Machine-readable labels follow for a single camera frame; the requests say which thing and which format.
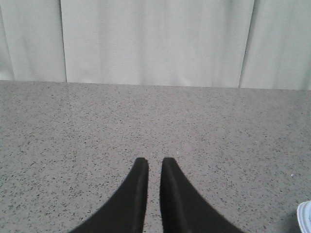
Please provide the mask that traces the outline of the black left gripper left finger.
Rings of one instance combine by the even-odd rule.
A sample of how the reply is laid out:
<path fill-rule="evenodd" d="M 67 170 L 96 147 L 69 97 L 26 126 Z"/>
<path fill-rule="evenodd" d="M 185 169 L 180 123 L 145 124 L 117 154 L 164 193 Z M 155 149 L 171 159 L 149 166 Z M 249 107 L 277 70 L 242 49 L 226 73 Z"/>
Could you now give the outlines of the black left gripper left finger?
<path fill-rule="evenodd" d="M 143 232 L 149 166 L 137 158 L 126 179 L 112 197 L 72 233 L 141 233 Z"/>

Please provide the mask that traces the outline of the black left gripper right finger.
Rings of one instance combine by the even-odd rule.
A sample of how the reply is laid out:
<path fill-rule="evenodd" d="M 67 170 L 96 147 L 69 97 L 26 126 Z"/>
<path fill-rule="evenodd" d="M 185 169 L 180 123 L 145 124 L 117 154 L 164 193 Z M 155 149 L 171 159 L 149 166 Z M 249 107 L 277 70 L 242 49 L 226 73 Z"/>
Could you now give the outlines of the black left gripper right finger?
<path fill-rule="evenodd" d="M 160 211 L 165 233 L 239 233 L 196 191 L 174 158 L 162 162 Z"/>

